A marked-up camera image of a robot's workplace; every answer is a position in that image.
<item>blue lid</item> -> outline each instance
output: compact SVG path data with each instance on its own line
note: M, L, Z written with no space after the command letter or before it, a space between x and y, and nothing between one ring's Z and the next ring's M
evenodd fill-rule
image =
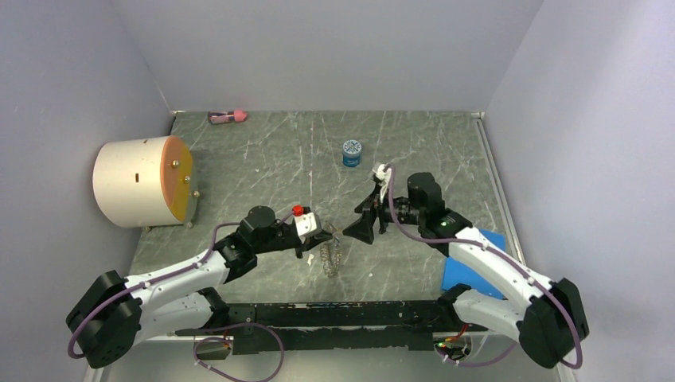
M347 158L356 158L361 155L361 144L354 140L350 139L342 145L342 155Z

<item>blue foam block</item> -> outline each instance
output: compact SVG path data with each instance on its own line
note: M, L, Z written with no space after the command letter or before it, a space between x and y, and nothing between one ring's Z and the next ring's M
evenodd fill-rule
M503 235L486 231L485 229L481 229L480 231L492 244L495 245L495 247L501 249L502 251L506 251L506 239ZM481 277L474 270L460 263L459 261L448 257L445 262L445 271L443 271L441 290L448 290L460 283L466 284L472 289L475 289L488 296L498 299L504 298L504 295L501 294L497 288L488 283L487 280Z

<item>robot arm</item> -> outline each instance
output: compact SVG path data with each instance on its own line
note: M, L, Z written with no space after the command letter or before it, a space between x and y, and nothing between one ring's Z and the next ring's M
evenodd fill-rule
M556 302L572 319L579 341L588 335L576 286L567 279L554 283L493 246L468 219L446 208L440 185L430 173L414 173L408 178L408 197L394 198L388 195L394 178L392 168L378 165L373 172L375 188L354 209L361 217L343 231L345 236L372 244L375 220L380 221L380 234L386 232L389 223L416 225L421 239L405 234L466 264L506 298L497 300L459 284L445 292L439 303L462 322L518 341L541 366L552 368L575 348L574 334Z
M179 329L228 324L229 308L214 287L229 283L257 265L257 255L295 249L304 251L332 239L309 208L296 206L287 224L258 206L234 233L190 259L122 279L116 271L101 275L66 318L92 368L106 366L133 345ZM113 301L112 296L119 295ZM87 320L94 310L99 310Z

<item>cable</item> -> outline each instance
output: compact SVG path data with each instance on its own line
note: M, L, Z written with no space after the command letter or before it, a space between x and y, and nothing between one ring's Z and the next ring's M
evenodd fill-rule
M279 344L279 351L280 351L281 357L279 358L279 364L277 365L275 371L274 371L269 377L267 377L267 378L265 378L265 379L263 379L263 380L257 380L257 381L256 381L256 382L268 382L269 380L271 380L272 378L274 378L274 377L279 373L279 370L281 370L281 366L283 365L283 354L284 354L283 343L281 342L281 338L279 338L279 335L278 335L274 330L270 329L269 327L267 327L267 326L265 326L265 325L259 324L259 323L257 323L257 322L242 322L242 323L240 323L240 324L234 324L234 325L229 325L229 326L223 326L223 327L221 327L221 328L215 328L215 329L200 329L200 331L204 331L204 332L217 332L217 331L221 331L221 330L230 330L230 329L242 328L242 327L246 327L246 326L255 326L256 328L265 329L267 332L269 332L269 334L271 334L271 335L274 337L274 339L276 340L276 342ZM221 337L207 337L207 338L204 338L204 339L200 340L200 341L199 341L198 343L196 343L196 344L194 345L194 347L193 347L193 357L194 357L194 360L195 360L195 363L194 363L194 364L195 364L195 365L198 365L198 364L199 364L202 368L205 368L205 369L207 369L207 370L209 370L209 371L211 371L211 372L215 372L217 375L222 376L222 377L224 377L224 378L227 378L227 379L229 379L229 380L231 380L231 381L234 381L234 382L248 382L248 381L246 381L246 380L240 380L240 379L238 379L238 378L235 378L234 376L230 376L229 374L226 374L226 373L222 372L221 370L219 370L219 369L217 369L217 368L214 368L214 367L212 367L210 364L206 364L206 362L204 362L204 361L202 361L202 360L199 359L199 357L197 356L197 348L199 348L199 346L200 346L201 344L203 344L203 343L205 343L205 342L209 342L209 341L217 341L217 342L228 343L227 340L225 340L224 338L221 338Z
M213 229L213 234L211 236L211 242L209 244L209 249L207 249L204 257L201 258L201 260L200 260L201 263L206 262L211 257L211 255L213 254L213 247L216 245L216 234L218 233L218 229L223 228L223 227L232 226L232 225L239 225L239 222L228 222L228 223L218 224ZM138 283L134 286L128 287L127 289L122 290L119 293L110 297L109 299L105 300L103 303L101 303L96 308L94 308L94 310L92 310L92 312L90 314L88 314L87 317L85 317L84 320L82 320L82 322L77 326L77 329L75 329L75 331L72 332L72 336L70 337L70 340L68 341L68 356L71 357L71 358L74 358L74 359L84 358L84 353L80 353L80 354L75 353L75 342L77 341L77 338L82 333L82 330L84 330L84 327L87 326L87 324L89 322L91 322L94 319L94 317L96 317L96 315L101 312L101 310L105 309L106 306L109 306L114 301L118 300L119 298L122 298L122 297L126 296L127 294L131 294L131 293L136 292L137 290L145 287L146 285L159 283L159 282L164 281L166 279L170 279L174 276L181 275L181 274L183 274L187 271L190 271L192 269L197 269L198 267L199 266L197 265L196 262L192 263L187 267L183 267L181 269L177 269L176 271L169 272L166 275L157 276L157 277L152 278L150 280L147 280L147 281Z
M396 209L394 208L394 176L396 172L396 167L394 166L393 163L389 163L385 167L385 171L387 169L391 169L392 171L392 176L389 179L389 184L388 184L388 201L389 201L389 213L392 216L392 220L394 224L398 227L398 229L403 233L405 236L407 236L410 239L413 239L415 241L419 241L421 243L426 243L426 244L448 244L448 243L457 243L457 244L469 244L469 245L474 245L476 247L483 248L482 243L474 240L466 240L466 239L426 239L423 237L415 236L412 235L408 230L405 229L405 227L399 222L398 218L396 217ZM524 271L521 267L518 266L518 263L516 263L516 260L512 259L511 257L501 253L501 251L498 251L490 246L485 248L487 251L495 254L498 256L500 259L506 261L513 269L515 269L518 273L520 273L523 278L525 279L530 279L529 274ZM581 353L581 340L579 339L579 333L576 330L576 327L574 325L574 322L572 321L572 317L570 314L565 310L563 304L558 301L558 299L548 291L541 283L539 283L536 280L533 280L533 285L541 290L541 292L548 297L549 300L553 303L553 305L556 306L556 308L560 311L560 313L563 315L563 318L565 322L568 324L568 327L570 329L570 332L572 333L572 340L574 341L574 348L576 351L576 362L574 364L567 362L566 360L561 360L560 363L564 364L565 366L573 369L578 369L581 368L581 364L583 363L583 354ZM512 347L508 348L506 352L504 352L501 356L495 358L495 359L503 359L506 357L508 353L510 353L511 350L513 350L513 347L515 345L512 345Z
M506 356L508 356L509 353L511 353L511 351L513 351L516 348L516 345L517 345L516 342L512 342L511 345L502 354L496 356L495 358L493 358L492 360L489 360L489 361L477 362L475 364L467 364L466 362L455 361L455 365L461 366L461 367L464 367L464 368L482 368L483 366L490 366L490 365L496 364L497 362L506 358ZM441 355L441 357L443 356L442 353L440 352L439 348L434 347L434 349L438 354Z
M464 334L464 332L466 332L466 329L468 329L468 328L469 328L468 324L462 325L462 329L459 330L459 333L457 333L456 336L446 338L445 342L457 341L462 336L462 334Z

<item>blue jar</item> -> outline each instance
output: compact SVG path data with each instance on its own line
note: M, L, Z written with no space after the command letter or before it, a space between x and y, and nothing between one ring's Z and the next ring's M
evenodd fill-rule
M361 163L361 144L350 139L342 145L342 164L347 167L356 167Z

